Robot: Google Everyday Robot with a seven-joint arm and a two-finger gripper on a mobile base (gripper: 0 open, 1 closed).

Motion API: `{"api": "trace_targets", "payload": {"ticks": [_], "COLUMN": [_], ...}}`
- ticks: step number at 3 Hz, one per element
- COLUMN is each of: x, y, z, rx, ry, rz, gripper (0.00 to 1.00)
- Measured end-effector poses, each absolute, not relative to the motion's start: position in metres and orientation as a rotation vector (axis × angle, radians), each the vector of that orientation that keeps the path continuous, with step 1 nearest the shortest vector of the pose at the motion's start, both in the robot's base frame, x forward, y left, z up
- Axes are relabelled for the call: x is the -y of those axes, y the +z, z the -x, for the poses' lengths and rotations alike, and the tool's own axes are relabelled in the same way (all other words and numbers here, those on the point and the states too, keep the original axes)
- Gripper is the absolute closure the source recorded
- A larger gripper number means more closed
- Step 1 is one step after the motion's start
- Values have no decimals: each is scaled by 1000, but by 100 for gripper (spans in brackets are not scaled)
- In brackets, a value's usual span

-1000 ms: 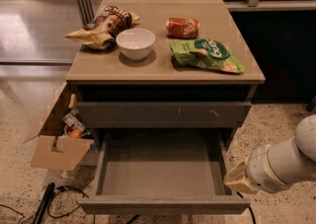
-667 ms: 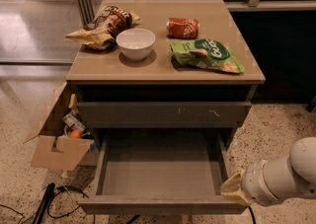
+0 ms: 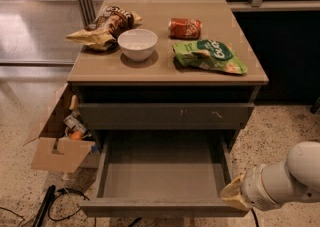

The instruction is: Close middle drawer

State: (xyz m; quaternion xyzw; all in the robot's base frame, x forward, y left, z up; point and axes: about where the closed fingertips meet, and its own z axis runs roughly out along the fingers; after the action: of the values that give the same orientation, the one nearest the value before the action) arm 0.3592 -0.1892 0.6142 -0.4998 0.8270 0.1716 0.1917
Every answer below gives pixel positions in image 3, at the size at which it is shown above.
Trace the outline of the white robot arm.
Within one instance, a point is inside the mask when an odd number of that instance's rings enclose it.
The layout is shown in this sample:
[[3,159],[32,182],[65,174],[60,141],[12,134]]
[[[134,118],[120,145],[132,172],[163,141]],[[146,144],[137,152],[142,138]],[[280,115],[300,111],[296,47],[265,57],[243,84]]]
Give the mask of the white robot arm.
[[220,198],[243,211],[269,211],[288,202],[319,202],[320,143],[300,142],[289,150],[285,160],[251,168],[225,186]]

